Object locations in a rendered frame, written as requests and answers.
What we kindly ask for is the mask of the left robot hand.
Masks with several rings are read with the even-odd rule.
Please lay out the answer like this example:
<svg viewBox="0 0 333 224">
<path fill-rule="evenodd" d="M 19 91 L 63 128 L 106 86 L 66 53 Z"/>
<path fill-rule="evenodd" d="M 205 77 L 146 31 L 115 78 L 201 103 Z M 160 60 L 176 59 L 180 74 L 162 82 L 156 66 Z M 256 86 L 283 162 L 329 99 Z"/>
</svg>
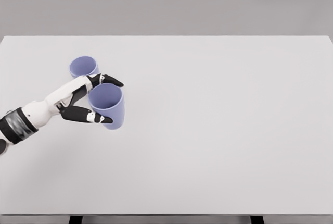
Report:
<svg viewBox="0 0 333 224">
<path fill-rule="evenodd" d="M 65 120 L 83 123 L 113 123 L 110 117 L 104 117 L 91 109 L 74 105 L 88 95 L 93 88 L 104 83 L 113 84 L 119 88 L 124 86 L 119 80 L 104 73 L 79 76 L 50 93 L 45 100 L 50 104 L 51 109 Z"/>
</svg>

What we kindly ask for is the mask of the blue plastic cup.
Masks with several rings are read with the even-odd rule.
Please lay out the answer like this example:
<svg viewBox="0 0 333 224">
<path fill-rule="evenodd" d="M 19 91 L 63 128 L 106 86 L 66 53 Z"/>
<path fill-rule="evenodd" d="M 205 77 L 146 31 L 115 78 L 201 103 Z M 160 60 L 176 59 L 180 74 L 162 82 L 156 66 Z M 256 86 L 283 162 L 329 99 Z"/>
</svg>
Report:
<svg viewBox="0 0 333 224">
<path fill-rule="evenodd" d="M 69 72 L 72 78 L 79 76 L 93 75 L 99 73 L 96 59 L 90 56 L 80 56 L 75 58 L 69 65 Z"/>
<path fill-rule="evenodd" d="M 120 87 L 110 83 L 100 84 L 90 91 L 88 102 L 93 111 L 113 120 L 113 123 L 104 123 L 107 129 L 115 130 L 123 125 L 125 102 Z"/>
</svg>

